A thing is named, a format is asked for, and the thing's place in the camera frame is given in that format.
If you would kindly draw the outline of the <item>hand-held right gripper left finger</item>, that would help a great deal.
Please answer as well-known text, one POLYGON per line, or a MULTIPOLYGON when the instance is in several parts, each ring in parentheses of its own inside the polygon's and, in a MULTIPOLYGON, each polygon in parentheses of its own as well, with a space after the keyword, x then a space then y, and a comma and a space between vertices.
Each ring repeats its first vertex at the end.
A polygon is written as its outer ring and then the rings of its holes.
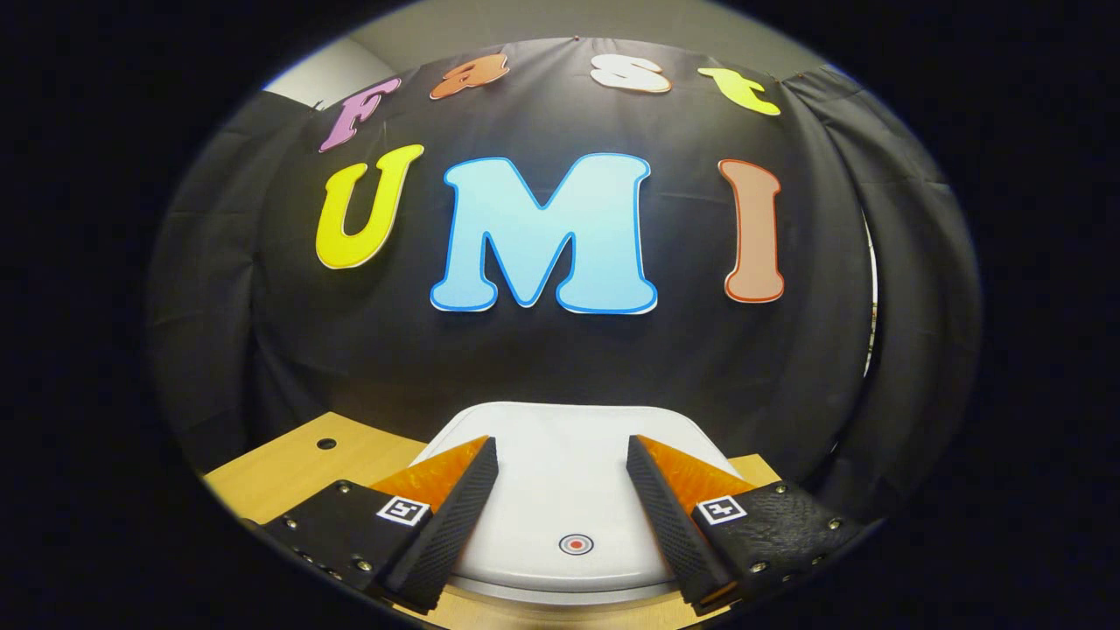
POLYGON ((497 476, 497 442, 483 435, 366 487, 336 479, 255 535, 368 597, 428 613, 497 476))

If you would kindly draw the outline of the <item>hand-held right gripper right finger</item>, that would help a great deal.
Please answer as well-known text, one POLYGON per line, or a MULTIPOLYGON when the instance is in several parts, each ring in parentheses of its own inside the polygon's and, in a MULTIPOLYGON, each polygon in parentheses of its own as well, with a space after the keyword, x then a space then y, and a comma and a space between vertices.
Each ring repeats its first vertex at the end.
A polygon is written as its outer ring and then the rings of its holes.
POLYGON ((626 470, 696 613, 776 597, 864 541, 861 521, 795 483, 753 484, 648 436, 629 437, 626 470))

